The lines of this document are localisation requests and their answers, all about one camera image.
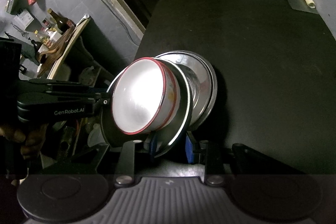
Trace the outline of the white ceramic bowl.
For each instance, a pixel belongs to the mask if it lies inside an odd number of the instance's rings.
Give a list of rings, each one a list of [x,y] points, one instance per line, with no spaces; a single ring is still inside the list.
[[[120,75],[112,96],[112,117],[125,135],[166,127],[175,117],[180,86],[166,64],[152,57],[132,62]]]

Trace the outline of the wooden cutting board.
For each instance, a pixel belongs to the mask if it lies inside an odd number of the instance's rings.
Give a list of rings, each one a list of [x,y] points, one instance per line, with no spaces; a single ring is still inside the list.
[[[75,31],[75,26],[70,27],[62,36],[54,43],[48,51],[39,54],[38,61],[42,64],[38,71],[38,77],[41,77],[56,60],[64,53],[72,35]]]

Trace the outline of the wooden side counter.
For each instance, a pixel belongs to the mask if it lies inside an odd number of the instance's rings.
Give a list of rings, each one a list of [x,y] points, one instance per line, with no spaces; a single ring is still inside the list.
[[[84,28],[87,26],[87,24],[89,23],[91,17],[89,14],[84,14],[83,17],[80,19],[80,21],[76,24],[75,26],[75,31],[72,35],[72,38],[70,39],[63,55],[54,62],[54,64],[45,72],[48,72],[48,76],[47,79],[49,80],[53,80],[55,79],[59,69],[61,68],[61,66],[64,63],[64,60],[66,59],[68,53],[70,52],[71,48],[73,47],[74,43],[76,42],[76,40],[79,38],[80,34],[82,33],[82,31],[84,30]]]

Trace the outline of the yellow oil bottle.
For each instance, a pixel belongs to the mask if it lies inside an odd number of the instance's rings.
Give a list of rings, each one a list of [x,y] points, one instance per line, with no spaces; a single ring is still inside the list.
[[[48,35],[39,32],[38,30],[34,31],[35,36],[39,39],[39,41],[41,43],[43,43],[45,46],[49,47],[49,42],[50,42],[50,38]]]

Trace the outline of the dark glass bottle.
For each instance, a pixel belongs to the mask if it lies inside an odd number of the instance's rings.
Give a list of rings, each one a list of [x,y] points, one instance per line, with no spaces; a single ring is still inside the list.
[[[72,20],[70,20],[70,19],[68,19],[64,16],[60,16],[59,14],[54,12],[52,9],[48,9],[47,12],[50,14],[50,16],[53,17],[53,19],[56,22],[56,25],[58,26],[58,29],[61,32],[66,32],[68,29],[75,26],[75,24],[74,24],[74,22],[72,22]]]

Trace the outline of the white soap bottle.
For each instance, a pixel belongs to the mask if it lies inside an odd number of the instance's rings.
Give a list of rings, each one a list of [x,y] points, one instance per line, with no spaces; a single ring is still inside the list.
[[[62,35],[57,31],[49,31],[48,34],[50,37],[50,41],[53,43],[56,43],[62,37]]]

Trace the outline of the deep steel bowl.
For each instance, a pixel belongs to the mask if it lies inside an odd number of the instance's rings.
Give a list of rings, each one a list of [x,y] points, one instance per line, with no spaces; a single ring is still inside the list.
[[[122,147],[122,145],[131,140],[145,140],[143,146],[145,151],[153,157],[163,156],[170,151],[181,139],[182,135],[189,127],[191,114],[193,110],[193,96],[191,89],[183,70],[171,61],[158,59],[165,64],[177,79],[180,88],[180,99],[174,118],[164,128],[149,134],[126,135],[122,133],[115,125],[112,118],[112,107],[104,106],[101,114],[101,131],[105,141],[113,148]]]

